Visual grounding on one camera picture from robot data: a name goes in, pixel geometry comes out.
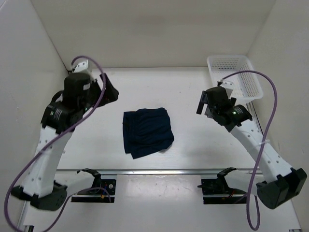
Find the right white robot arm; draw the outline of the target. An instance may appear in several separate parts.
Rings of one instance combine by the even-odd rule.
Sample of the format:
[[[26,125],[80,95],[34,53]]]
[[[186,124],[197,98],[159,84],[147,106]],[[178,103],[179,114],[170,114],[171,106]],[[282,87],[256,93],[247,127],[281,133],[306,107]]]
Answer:
[[[253,179],[251,193],[269,209],[275,209],[297,196],[306,179],[306,172],[294,169],[266,141],[252,115],[236,98],[230,82],[204,90],[197,114],[205,114],[231,133],[258,165],[262,177]]]

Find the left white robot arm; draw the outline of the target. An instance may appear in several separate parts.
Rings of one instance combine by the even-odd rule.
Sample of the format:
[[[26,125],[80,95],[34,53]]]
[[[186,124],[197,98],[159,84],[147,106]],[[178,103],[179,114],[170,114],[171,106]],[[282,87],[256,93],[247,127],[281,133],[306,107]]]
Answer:
[[[77,125],[96,108],[118,99],[119,92],[105,72],[100,74],[102,86],[92,76],[92,64],[94,61],[83,57],[64,79],[64,89],[54,95],[42,116],[35,160],[27,165],[22,183],[9,190],[12,196],[39,210],[56,211],[69,196],[80,191],[97,193],[101,188],[101,176],[96,170],[84,168],[74,175],[56,174]]]

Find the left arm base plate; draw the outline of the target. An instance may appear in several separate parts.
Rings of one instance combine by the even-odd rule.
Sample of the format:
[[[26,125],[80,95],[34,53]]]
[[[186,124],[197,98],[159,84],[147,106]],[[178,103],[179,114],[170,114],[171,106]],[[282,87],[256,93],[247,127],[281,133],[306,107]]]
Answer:
[[[78,192],[71,197],[72,203],[114,203],[117,177],[102,175],[100,182],[94,184],[91,190]]]

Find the navy blue shorts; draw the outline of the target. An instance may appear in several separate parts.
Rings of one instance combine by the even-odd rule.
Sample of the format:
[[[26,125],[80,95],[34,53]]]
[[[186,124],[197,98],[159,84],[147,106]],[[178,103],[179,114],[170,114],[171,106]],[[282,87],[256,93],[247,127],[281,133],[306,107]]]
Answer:
[[[133,159],[166,150],[174,141],[165,108],[124,112],[122,125],[124,150]]]

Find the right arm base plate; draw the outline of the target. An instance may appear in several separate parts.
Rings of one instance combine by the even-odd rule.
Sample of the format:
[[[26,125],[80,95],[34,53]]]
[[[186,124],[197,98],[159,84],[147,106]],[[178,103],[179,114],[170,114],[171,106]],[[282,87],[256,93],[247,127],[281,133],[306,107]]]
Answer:
[[[240,189],[222,190],[216,179],[202,178],[198,188],[202,189],[203,204],[246,204],[246,193]]]

